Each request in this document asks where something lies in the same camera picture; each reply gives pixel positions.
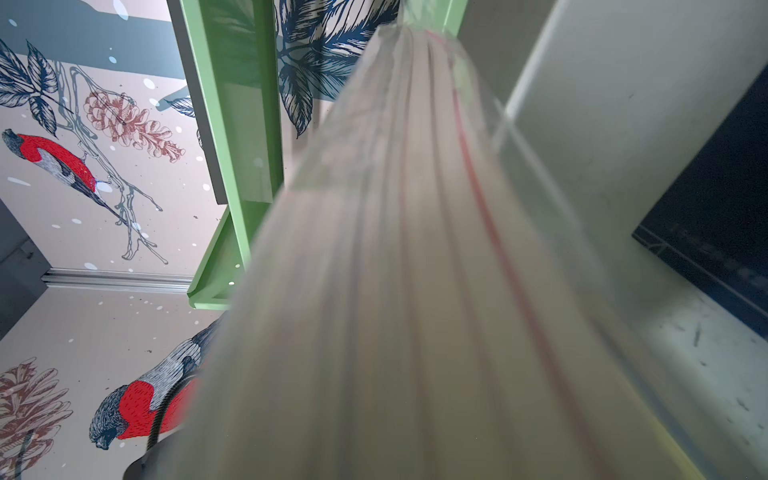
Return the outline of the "colourful cartoon cover book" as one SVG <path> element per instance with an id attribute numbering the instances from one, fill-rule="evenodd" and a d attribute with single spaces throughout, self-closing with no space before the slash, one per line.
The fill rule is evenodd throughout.
<path id="1" fill-rule="evenodd" d="M 161 479 L 699 479 L 599 336 L 470 66 L 381 28 L 263 223 Z"/>

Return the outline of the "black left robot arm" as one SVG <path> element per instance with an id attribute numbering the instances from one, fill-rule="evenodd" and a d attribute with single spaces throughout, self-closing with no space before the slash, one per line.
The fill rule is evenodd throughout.
<path id="1" fill-rule="evenodd" d="M 153 479 L 156 476 L 157 464 L 161 453 L 167 446 L 160 440 L 162 424 L 173 400 L 197 377 L 195 373 L 186 374 L 176 382 L 157 410 L 155 419 L 148 436 L 145 453 L 131 463 L 124 472 L 123 480 Z"/>

